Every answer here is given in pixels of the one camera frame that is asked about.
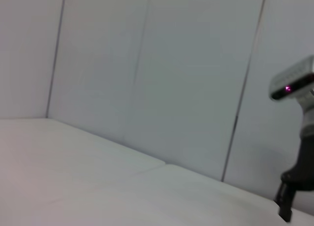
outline white table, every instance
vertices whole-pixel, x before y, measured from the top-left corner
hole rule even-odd
[[[52,203],[14,226],[286,226],[270,200],[166,165],[75,199]],[[314,217],[293,210],[292,226]]]
[[[0,120],[0,225],[163,165],[54,120]]]

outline black clamp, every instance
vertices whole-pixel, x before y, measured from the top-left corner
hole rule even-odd
[[[281,185],[274,201],[279,205],[279,215],[290,222],[296,191],[314,190],[314,135],[301,140],[296,165],[281,176]]]

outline white wall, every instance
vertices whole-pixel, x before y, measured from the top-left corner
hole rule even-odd
[[[121,141],[147,0],[66,0],[49,117]]]
[[[0,118],[44,117],[62,0],[0,0]]]
[[[49,117],[221,178],[261,3],[66,0]]]
[[[127,145],[223,173],[262,0],[151,0]]]
[[[266,0],[227,183],[274,198],[281,173],[297,159],[302,111],[295,100],[272,102],[269,82],[276,73],[313,53],[313,0]],[[314,194],[297,193],[294,205],[314,214]]]

